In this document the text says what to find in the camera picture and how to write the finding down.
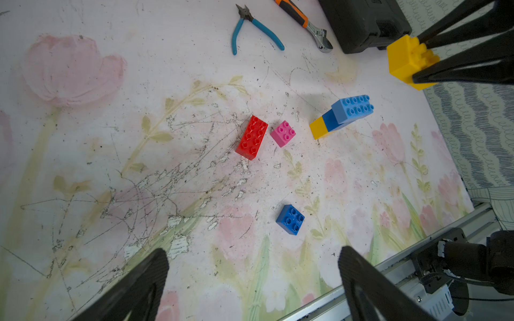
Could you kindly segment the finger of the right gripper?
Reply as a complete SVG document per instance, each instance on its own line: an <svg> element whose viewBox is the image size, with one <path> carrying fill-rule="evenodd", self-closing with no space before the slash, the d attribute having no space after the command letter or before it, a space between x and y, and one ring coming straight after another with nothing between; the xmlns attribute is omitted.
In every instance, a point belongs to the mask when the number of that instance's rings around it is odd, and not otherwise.
<svg viewBox="0 0 514 321"><path fill-rule="evenodd" d="M492 4L485 14L455 27L467 17ZM513 1L511 0L466 0L448 15L423 31L418 40L428 49L439 48L481 37L492 36L513 28Z"/></svg>
<svg viewBox="0 0 514 321"><path fill-rule="evenodd" d="M415 84L474 82L513 84L513 30L415 73Z"/></svg>

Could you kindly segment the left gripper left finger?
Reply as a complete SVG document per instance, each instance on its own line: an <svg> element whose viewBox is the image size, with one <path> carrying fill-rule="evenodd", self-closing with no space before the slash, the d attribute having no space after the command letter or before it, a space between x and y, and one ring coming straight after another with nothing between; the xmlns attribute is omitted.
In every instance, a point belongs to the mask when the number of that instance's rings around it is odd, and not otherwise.
<svg viewBox="0 0 514 321"><path fill-rule="evenodd" d="M158 248L134 267L76 320L155 320L169 262Z"/></svg>

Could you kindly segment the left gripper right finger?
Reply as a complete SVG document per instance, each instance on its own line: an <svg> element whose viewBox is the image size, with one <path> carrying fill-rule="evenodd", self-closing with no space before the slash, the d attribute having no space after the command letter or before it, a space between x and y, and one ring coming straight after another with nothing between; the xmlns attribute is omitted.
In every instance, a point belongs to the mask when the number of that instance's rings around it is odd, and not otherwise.
<svg viewBox="0 0 514 321"><path fill-rule="evenodd" d="M338 267L353 320L434 320L352 247Z"/></svg>

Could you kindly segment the yellow long lego brick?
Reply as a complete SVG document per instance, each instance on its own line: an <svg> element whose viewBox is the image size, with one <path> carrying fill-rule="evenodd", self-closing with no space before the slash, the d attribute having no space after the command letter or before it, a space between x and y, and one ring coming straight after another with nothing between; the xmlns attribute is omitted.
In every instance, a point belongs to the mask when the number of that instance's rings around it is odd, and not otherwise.
<svg viewBox="0 0 514 321"><path fill-rule="evenodd" d="M387 47L390 74L417 90L424 90L435 83L415 84L412 76L440 61L440 57L421 44L417 37L405 35Z"/></svg>

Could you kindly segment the light blue lego brick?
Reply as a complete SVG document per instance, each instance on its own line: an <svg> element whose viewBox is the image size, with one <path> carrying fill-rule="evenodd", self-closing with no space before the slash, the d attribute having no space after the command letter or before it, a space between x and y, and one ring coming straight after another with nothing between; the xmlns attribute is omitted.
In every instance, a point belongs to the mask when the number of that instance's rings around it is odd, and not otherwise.
<svg viewBox="0 0 514 321"><path fill-rule="evenodd" d="M352 123L374 112L374 106L368 95L340 99L331 105L331 109L339 124Z"/></svg>

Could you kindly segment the dark blue small lego brick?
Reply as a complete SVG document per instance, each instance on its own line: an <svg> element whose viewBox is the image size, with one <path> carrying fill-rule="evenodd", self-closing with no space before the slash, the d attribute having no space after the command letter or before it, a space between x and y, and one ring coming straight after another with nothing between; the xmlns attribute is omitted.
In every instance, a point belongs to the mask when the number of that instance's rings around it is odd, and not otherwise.
<svg viewBox="0 0 514 321"><path fill-rule="evenodd" d="M342 124L338 123L335 114L332 109L328 110L323 116L323 121L328 132L333 132L342 127Z"/></svg>

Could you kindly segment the yellow small lego brick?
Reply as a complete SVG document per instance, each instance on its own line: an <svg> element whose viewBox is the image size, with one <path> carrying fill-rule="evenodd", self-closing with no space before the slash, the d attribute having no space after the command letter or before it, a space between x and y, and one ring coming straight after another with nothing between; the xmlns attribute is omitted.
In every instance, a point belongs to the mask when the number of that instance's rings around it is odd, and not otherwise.
<svg viewBox="0 0 514 321"><path fill-rule="evenodd" d="M309 125L313 138L319 140L329 134L323 117L318 118Z"/></svg>

